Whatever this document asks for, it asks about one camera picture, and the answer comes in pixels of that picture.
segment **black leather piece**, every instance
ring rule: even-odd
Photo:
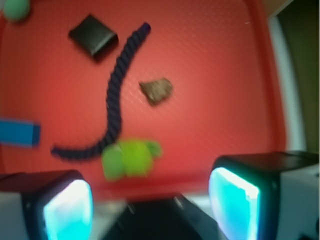
[[[72,29],[69,32],[69,37],[94,58],[119,42],[117,34],[92,15],[87,16],[77,27]]]

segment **green toy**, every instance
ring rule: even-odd
[[[29,11],[29,0],[6,0],[3,6],[4,17],[12,22],[25,19]]]
[[[162,154],[162,148],[156,141],[119,141],[102,152],[104,176],[109,181],[125,176],[145,177],[153,168],[153,158]]]

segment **blue block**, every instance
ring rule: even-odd
[[[0,144],[32,147],[40,140],[40,125],[0,118]]]

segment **brown rock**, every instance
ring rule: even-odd
[[[163,99],[170,97],[174,89],[171,82],[166,78],[150,82],[140,82],[139,85],[151,105],[157,105]]]

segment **glowing blue light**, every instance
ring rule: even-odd
[[[218,167],[210,175],[209,197],[214,218],[228,239],[258,238],[258,187],[224,167]]]
[[[43,208],[49,240],[87,240],[93,219],[93,200],[89,184],[74,180]]]

